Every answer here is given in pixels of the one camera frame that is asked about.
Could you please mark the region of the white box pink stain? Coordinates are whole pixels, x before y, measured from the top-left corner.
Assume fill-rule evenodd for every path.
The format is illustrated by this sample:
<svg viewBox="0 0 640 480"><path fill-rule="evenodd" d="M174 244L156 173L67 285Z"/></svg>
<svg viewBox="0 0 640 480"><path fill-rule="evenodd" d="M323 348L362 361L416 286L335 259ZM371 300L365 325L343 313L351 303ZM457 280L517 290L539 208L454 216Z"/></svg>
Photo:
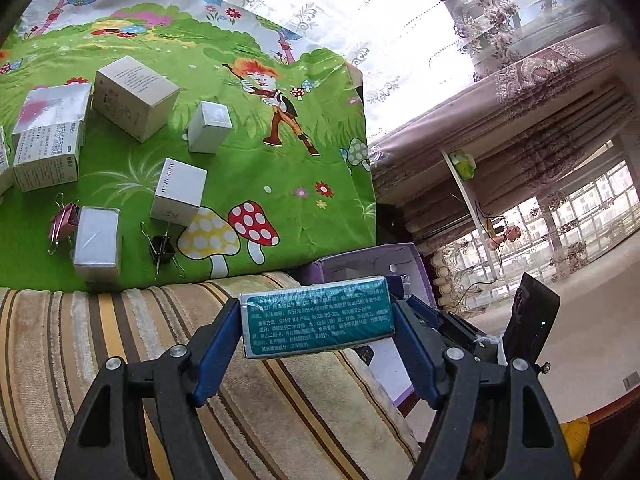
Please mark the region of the white box pink stain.
<svg viewBox="0 0 640 480"><path fill-rule="evenodd" d="M91 84L63 84L30 90L12 131L12 148L17 148L24 131L66 122L78 122L79 145L83 146L91 93Z"/></svg>

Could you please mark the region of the pink binder clip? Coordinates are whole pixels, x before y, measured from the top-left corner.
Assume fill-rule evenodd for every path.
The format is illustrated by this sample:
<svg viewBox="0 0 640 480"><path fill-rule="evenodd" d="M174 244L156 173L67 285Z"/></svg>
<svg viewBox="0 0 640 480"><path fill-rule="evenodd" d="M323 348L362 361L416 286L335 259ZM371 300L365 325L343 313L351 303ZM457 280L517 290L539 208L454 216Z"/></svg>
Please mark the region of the pink binder clip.
<svg viewBox="0 0 640 480"><path fill-rule="evenodd" d="M80 215L80 207L76 200L66 202L63 193L58 193L54 202L58 210L50 220L49 247L47 250L49 255L53 255L62 242L69 242L70 246L74 246L74 236L78 228Z"/></svg>

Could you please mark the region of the green tissue pack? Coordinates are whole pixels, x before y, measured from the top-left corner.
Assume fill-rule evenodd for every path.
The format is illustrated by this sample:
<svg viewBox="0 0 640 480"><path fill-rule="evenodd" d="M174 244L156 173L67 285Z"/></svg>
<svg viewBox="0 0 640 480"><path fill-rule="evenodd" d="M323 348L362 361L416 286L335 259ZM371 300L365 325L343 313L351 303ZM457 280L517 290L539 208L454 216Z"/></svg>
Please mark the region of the green tissue pack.
<svg viewBox="0 0 640 480"><path fill-rule="evenodd" d="M449 154L452 166L462 180L471 180L475 176L476 162L474 157L467 152L454 151Z"/></svg>

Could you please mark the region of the teal box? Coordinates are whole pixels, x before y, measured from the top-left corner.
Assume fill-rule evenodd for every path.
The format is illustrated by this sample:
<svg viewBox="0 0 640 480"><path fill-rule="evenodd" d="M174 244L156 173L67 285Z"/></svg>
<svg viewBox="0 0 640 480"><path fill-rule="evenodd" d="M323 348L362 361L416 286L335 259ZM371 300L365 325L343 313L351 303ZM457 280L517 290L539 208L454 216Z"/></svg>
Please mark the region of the teal box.
<svg viewBox="0 0 640 480"><path fill-rule="evenodd" d="M359 315L390 309L386 279L372 276L240 296L244 356L274 359L352 348Z"/></svg>

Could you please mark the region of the white medicine box text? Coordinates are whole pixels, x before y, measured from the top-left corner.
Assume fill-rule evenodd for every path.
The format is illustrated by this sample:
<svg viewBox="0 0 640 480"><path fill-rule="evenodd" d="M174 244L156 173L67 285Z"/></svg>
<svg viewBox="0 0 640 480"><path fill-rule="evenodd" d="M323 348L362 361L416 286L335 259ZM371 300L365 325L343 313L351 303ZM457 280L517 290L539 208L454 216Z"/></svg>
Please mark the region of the white medicine box text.
<svg viewBox="0 0 640 480"><path fill-rule="evenodd" d="M81 126L61 122L21 133L12 169L23 193L78 180Z"/></svg>

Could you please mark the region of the black binder clip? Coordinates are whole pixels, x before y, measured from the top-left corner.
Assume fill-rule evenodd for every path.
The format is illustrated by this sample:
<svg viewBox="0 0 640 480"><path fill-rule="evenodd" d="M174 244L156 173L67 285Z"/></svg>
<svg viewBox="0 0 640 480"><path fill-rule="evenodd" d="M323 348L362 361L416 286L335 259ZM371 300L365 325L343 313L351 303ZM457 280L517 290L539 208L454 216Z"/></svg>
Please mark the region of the black binder clip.
<svg viewBox="0 0 640 480"><path fill-rule="evenodd" d="M179 278L186 277L186 269L177 259L177 246L172 238L173 229L172 223L167 222L163 232L152 234L144 222L140 223L140 233L148 245L156 280L165 266L173 266Z"/></svg>

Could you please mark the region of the purple cardboard box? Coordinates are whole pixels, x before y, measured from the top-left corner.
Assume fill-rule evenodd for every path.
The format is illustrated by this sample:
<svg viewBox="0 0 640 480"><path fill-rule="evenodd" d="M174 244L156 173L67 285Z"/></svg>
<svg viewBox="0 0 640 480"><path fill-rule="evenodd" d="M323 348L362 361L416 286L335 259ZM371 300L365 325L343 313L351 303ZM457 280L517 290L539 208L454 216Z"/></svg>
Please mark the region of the purple cardboard box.
<svg viewBox="0 0 640 480"><path fill-rule="evenodd" d="M303 285L357 281L372 276L397 276L408 280L408 291L424 304L431 307L436 304L422 259L416 246L411 243L380 245L323 257L299 268L295 276ZM359 315L355 332L356 335L348 341L372 348L372 356L366 359L370 372L396 408L406 408L414 390L392 341L392 311L383 309Z"/></svg>

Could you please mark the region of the white shelf board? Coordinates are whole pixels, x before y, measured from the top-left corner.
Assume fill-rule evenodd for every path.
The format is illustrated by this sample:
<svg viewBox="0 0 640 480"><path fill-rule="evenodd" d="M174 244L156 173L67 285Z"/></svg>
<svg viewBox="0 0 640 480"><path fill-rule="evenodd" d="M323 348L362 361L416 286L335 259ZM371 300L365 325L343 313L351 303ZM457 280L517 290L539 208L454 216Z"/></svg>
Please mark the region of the white shelf board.
<svg viewBox="0 0 640 480"><path fill-rule="evenodd" d="M482 242L485 252L485 262L488 265L489 272L487 274L488 280L495 283L498 280L498 272L496 267L496 258L494 257L494 253L488 246L489 236L486 232L486 223L484 222L482 215L480 214L480 207L477 205L477 200L475 198L474 192L471 190L469 185L462 180L462 177L459 176L456 167L454 166L454 162L452 161L450 155L445 151L441 150L442 157L446 162L446 165L449 171L454 178L454 182L459 189L462 200L465 203L466 209L469 211L470 218L474 224L474 229L478 233L478 237Z"/></svg>

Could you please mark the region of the large beige cardboard box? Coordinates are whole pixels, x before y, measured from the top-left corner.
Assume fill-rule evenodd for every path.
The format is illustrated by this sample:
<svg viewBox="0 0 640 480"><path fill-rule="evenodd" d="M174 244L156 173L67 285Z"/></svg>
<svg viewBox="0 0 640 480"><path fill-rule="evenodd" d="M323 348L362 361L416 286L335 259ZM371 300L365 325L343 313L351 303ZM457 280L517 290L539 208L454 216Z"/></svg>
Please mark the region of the large beige cardboard box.
<svg viewBox="0 0 640 480"><path fill-rule="evenodd" d="M168 122L180 87L129 55L99 68L92 108L143 143Z"/></svg>

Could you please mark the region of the green cartoon print cloth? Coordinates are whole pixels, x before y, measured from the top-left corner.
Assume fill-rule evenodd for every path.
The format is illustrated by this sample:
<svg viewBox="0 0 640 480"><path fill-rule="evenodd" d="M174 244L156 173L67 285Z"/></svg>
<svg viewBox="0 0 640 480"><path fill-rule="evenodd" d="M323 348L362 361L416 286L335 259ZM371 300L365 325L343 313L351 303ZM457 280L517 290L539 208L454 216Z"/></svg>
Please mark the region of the green cartoon print cloth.
<svg viewBox="0 0 640 480"><path fill-rule="evenodd" d="M145 288L375 242L344 58L221 0L34 0L1 48L1 283Z"/></svg>

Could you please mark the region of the silver white oblong box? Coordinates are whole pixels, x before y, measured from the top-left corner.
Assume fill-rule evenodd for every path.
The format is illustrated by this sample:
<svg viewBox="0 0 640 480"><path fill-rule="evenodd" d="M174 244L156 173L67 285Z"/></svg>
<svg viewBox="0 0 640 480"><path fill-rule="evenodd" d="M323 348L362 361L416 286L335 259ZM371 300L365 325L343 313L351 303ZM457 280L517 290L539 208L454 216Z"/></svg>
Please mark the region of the silver white oblong box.
<svg viewBox="0 0 640 480"><path fill-rule="evenodd" d="M120 275L120 210L80 208L73 254L76 274L85 282L116 284Z"/></svg>

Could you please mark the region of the pink toy on shelf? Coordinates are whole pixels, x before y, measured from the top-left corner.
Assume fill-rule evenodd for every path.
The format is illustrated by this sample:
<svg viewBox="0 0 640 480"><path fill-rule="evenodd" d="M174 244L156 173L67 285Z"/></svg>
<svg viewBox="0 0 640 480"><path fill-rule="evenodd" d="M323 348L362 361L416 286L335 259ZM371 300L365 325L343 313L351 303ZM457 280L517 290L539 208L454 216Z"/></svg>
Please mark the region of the pink toy on shelf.
<svg viewBox="0 0 640 480"><path fill-rule="evenodd" d="M522 236L522 230L519 226L505 226L499 233L495 231L489 232L488 247L490 250L497 250L506 242L515 242Z"/></svg>

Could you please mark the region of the small silver white box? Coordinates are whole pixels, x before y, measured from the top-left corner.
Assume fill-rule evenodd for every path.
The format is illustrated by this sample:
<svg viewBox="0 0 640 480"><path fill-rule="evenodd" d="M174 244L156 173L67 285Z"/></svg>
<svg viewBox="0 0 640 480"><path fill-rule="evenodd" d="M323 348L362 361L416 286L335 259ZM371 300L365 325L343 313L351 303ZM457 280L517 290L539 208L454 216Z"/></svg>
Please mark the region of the small silver white box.
<svg viewBox="0 0 640 480"><path fill-rule="evenodd" d="M186 136L192 153L215 154L232 130L228 107L224 104L202 101L196 108Z"/></svg>

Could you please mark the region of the yellow cushion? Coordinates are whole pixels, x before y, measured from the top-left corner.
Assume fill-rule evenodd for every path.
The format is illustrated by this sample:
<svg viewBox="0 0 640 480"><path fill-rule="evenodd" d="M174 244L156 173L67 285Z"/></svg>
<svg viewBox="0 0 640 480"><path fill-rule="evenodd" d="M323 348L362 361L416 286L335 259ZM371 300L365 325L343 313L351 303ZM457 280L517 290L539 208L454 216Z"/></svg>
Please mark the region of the yellow cushion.
<svg viewBox="0 0 640 480"><path fill-rule="evenodd" d="M582 472L580 461L582 460L582 456L584 456L590 433L589 418L582 416L570 422L563 422L560 428L568 449L568 454L570 454L574 475L578 478Z"/></svg>

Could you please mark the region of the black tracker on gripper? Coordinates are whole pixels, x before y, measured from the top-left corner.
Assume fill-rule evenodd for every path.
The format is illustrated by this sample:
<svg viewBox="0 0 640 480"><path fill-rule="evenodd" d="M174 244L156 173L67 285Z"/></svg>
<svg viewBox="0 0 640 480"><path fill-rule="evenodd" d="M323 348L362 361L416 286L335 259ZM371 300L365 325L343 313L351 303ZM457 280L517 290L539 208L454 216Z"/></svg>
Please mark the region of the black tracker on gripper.
<svg viewBox="0 0 640 480"><path fill-rule="evenodd" d="M523 359L535 364L551 333L561 298L528 273L515 292L511 317L502 335L506 362Z"/></svg>

